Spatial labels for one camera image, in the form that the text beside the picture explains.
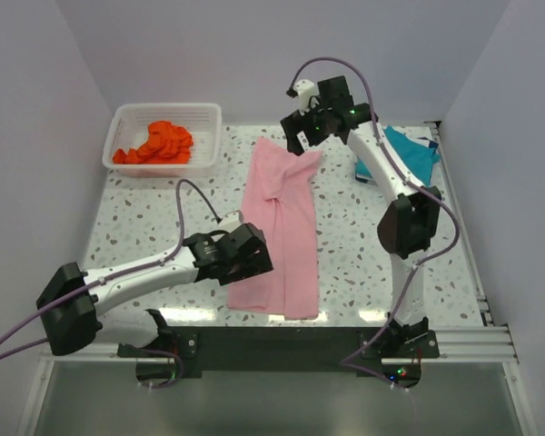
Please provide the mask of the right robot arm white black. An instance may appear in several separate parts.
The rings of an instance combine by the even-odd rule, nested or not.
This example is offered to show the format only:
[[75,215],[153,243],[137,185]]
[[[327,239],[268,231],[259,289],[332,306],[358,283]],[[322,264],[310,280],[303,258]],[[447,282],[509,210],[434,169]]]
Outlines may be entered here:
[[335,136],[362,161],[381,190],[386,210],[377,234],[391,259],[392,302],[385,326],[369,344],[408,356],[429,331],[419,263],[437,232],[441,193],[424,187],[411,172],[389,142],[372,103],[356,104],[344,76],[318,83],[293,80],[287,94],[299,104],[281,121],[288,150],[303,154],[300,134],[311,146]]

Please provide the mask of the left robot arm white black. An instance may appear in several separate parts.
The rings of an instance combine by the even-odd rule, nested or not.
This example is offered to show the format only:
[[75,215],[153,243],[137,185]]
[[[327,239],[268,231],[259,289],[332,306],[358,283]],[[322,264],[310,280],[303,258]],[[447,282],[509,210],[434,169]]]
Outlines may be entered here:
[[262,230],[241,223],[182,239],[170,252],[107,269],[82,272],[77,263],[58,268],[37,299],[47,343],[55,356],[82,350],[96,338],[99,317],[170,286],[216,280],[221,285],[271,272]]

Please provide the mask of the pink t shirt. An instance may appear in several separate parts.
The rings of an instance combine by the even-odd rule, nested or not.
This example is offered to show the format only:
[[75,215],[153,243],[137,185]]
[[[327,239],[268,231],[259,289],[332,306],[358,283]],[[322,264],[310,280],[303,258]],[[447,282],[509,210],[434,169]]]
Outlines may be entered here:
[[309,320],[319,312],[316,215],[311,179],[322,152],[291,154],[257,140],[244,189],[245,221],[264,233],[272,270],[230,285],[233,310]]

